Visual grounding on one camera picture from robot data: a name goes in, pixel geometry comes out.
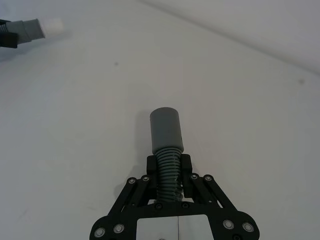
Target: bolt head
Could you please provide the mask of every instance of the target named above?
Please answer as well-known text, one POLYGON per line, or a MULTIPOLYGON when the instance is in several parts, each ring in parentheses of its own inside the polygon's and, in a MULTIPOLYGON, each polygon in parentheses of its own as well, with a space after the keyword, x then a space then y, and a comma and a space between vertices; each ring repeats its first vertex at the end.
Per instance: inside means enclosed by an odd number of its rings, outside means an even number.
POLYGON ((162 209, 162 204, 161 203, 157 203, 154 207, 157 210, 161 210, 162 209))
POLYGON ((237 234, 234 235, 232 239, 233 239, 233 240, 242 240, 241 236, 239 236, 239 235, 237 235, 237 234))
POLYGON ((95 230, 94 236, 96 238, 101 238, 103 235, 105 235, 106 230, 103 227, 99 227, 98 229, 95 230))
POLYGON ((252 233, 255 230, 254 226, 252 224, 250 224, 249 222, 243 223, 242 227, 244 230, 246 230, 249 233, 252 233))
POLYGON ((205 176, 204 179, 207 180, 207 181, 211 181, 212 177, 211 176, 205 176))
POLYGON ((224 226, 226 229, 229 229, 229 230, 235 228, 234 223, 233 223, 232 221, 230 221, 230 220, 224 220, 224 221, 223 221, 223 226, 224 226))
POLYGON ((183 209, 189 208, 189 204, 186 203, 186 202, 182 203, 182 208, 183 208, 183 209))
POLYGON ((120 234, 120 233, 122 233, 124 230, 125 230, 125 226, 124 226, 123 224, 121 224, 121 223, 115 225, 114 228, 113 228, 113 232, 114 232, 115 234, 120 234))
POLYGON ((130 184, 134 184, 136 182, 136 180, 134 178, 130 178, 128 181, 130 184))
POLYGON ((192 175, 191 175, 191 179, 197 179, 197 178, 198 178, 197 175, 195 175, 195 174, 192 174, 192 175))

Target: black bracket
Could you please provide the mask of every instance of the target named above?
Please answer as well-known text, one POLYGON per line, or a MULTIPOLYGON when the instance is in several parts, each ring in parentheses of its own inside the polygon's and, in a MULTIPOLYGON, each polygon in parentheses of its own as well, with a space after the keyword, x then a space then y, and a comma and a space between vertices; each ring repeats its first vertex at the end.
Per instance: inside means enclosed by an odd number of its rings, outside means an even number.
MULTIPOLYGON (((8 22, 10 21, 0 19, 0 26, 8 22)), ((18 48, 18 38, 17 33, 0 31, 0 47, 16 49, 18 48)))

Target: white wall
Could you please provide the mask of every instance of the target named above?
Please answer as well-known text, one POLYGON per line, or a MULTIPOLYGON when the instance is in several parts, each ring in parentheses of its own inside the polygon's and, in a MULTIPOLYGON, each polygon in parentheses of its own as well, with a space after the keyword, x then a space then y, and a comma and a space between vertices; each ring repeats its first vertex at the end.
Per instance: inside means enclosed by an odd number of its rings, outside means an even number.
POLYGON ((141 0, 320 74, 318 0, 141 0))
POLYGON ((88 239, 145 173, 162 106, 260 239, 317 239, 318 76, 138 1, 5 3, 9 19, 68 31, 0 49, 1 239, 88 239))

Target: gray cylinder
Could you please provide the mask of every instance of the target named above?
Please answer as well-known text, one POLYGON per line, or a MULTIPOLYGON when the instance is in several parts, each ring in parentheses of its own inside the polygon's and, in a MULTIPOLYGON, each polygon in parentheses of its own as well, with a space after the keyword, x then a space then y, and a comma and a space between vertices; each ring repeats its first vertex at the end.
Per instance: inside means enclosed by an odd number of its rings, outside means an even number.
POLYGON ((184 151, 179 114, 171 107, 161 107, 150 114, 152 153, 164 148, 184 151))
POLYGON ((8 32, 18 34, 18 44, 28 43, 32 40, 43 39, 45 37, 38 19, 10 21, 5 26, 8 32))

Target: gray plastic tube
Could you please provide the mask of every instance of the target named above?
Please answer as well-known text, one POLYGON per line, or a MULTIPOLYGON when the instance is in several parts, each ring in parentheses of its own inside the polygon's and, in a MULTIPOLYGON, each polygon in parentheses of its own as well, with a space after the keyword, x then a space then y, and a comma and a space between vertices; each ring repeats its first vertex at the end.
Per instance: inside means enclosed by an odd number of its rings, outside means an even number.
POLYGON ((5 24, 5 28, 7 32, 18 34, 18 44, 45 38, 38 19, 10 21, 5 24))
POLYGON ((164 148, 184 151, 179 114, 171 107, 161 107, 150 114, 152 153, 164 148))
POLYGON ((157 163, 158 202, 180 202, 182 143, 178 112, 170 107, 162 107, 150 114, 152 152, 157 163))

